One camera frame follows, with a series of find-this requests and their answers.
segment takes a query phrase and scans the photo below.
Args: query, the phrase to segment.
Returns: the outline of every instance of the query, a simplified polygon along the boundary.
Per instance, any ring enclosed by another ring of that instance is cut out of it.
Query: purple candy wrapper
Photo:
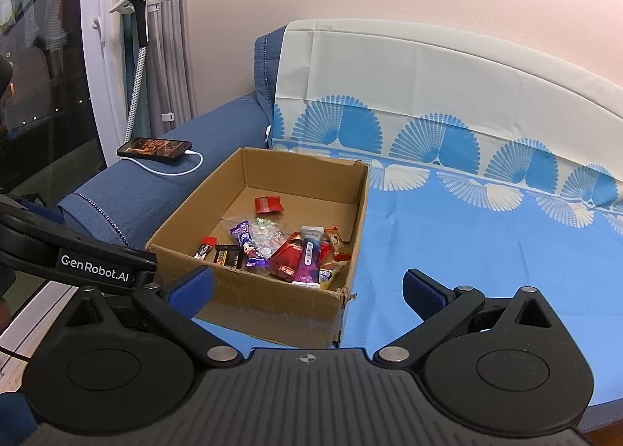
[[[260,254],[260,249],[251,237],[250,225],[248,221],[243,221],[229,230],[234,236],[238,245],[247,255],[245,267],[268,267],[269,261]]]

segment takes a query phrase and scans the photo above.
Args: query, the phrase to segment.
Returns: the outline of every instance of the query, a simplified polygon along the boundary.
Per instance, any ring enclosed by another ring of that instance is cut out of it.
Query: gray curtain
[[[162,135],[196,115],[192,89],[186,0],[160,4],[149,13],[150,44],[146,57],[147,99],[151,134]],[[173,112],[174,123],[163,123],[161,114]]]

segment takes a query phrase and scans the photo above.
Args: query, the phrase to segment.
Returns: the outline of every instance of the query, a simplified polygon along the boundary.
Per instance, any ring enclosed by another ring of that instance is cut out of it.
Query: red candy packet
[[[288,237],[282,246],[275,251],[269,258],[269,271],[279,279],[292,282],[297,271],[298,262],[301,259],[303,250],[303,241],[301,240],[301,232],[294,232]],[[331,244],[322,241],[320,244],[320,261],[324,261],[325,257],[331,252]]]
[[[257,197],[255,199],[256,214],[266,214],[267,212],[280,212],[282,210],[283,206],[281,205],[281,197],[279,195]]]
[[[351,256],[348,254],[347,247],[344,245],[344,241],[340,237],[337,227],[328,228],[325,230],[325,235],[329,238],[331,248],[333,249],[333,259],[336,262],[345,262],[350,260]]]

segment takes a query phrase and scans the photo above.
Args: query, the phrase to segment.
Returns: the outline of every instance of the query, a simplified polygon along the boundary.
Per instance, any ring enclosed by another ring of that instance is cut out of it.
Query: snack
[[[277,251],[283,241],[285,235],[274,221],[259,217],[253,223],[250,223],[251,238],[259,247],[261,256],[268,259],[275,251]]]
[[[345,262],[350,260],[350,254],[348,254],[347,247],[344,245],[344,241],[340,237],[337,227],[329,228],[325,230],[326,236],[331,242],[333,248],[333,259],[336,262]]]
[[[270,257],[270,273],[279,279],[292,282],[297,271],[298,262],[301,259],[302,244],[301,232],[292,233],[281,247],[275,251],[275,254]],[[331,244],[322,241],[320,244],[320,260],[324,260],[330,253]]]
[[[235,267],[239,269],[242,267],[242,249],[236,245],[229,244],[217,244],[216,256],[214,257],[214,263],[217,265],[225,265],[226,267]]]
[[[266,212],[280,212],[283,210],[281,197],[279,195],[269,195],[267,197],[257,197],[255,199],[255,213],[265,214]]]
[[[210,253],[210,250],[215,245],[216,245],[216,237],[210,237],[209,235],[207,237],[204,237],[194,257],[197,258],[198,260],[205,260],[206,256],[208,256],[208,253]]]
[[[319,288],[320,271],[320,239],[324,233],[323,227],[302,227],[301,259],[298,262],[297,271],[292,278],[293,284]]]
[[[320,265],[319,272],[319,284],[321,290],[326,290],[330,285],[333,278],[346,266],[346,262],[336,262],[331,260],[329,262]]]
[[[268,267],[269,262],[260,253],[260,248],[253,240],[250,232],[250,225],[248,221],[243,221],[229,230],[234,236],[238,245],[242,248],[247,255],[246,267]]]

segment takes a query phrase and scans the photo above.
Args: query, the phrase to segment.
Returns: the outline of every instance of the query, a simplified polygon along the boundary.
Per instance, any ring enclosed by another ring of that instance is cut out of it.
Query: curtain
[[[169,130],[161,114],[173,112],[179,126],[196,115],[192,88],[188,15],[186,0],[160,4],[150,12],[148,26],[150,45],[147,48],[146,79],[151,132],[154,137]]]
[[[129,99],[138,56],[136,20],[133,15],[122,16],[122,22]],[[196,115],[187,23],[186,0],[162,2],[158,11],[148,14],[150,44],[133,136],[159,137]],[[173,123],[162,120],[169,112],[174,114]]]

